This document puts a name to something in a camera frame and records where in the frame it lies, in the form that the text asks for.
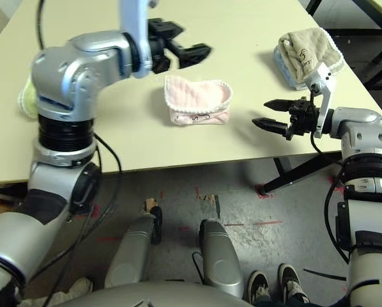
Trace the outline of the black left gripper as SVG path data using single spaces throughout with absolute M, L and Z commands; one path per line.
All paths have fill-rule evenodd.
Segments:
M 153 73 L 168 71 L 171 60 L 165 55 L 165 50 L 172 52 L 179 60 L 180 68 L 187 68 L 199 64 L 211 53 L 212 48 L 204 43 L 182 48 L 174 38 L 184 32 L 184 28 L 172 21 L 160 18 L 148 20 L 148 42 L 152 58 Z

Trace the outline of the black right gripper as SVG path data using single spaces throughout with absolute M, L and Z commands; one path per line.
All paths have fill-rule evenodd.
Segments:
M 280 134 L 290 141 L 294 135 L 303 136 L 316 130 L 319 108 L 314 105 L 313 99 L 301 97 L 292 103 L 292 100 L 273 99 L 264 103 L 264 106 L 280 112 L 289 112 L 290 126 L 269 118 L 254 118 L 252 123 L 268 132 Z

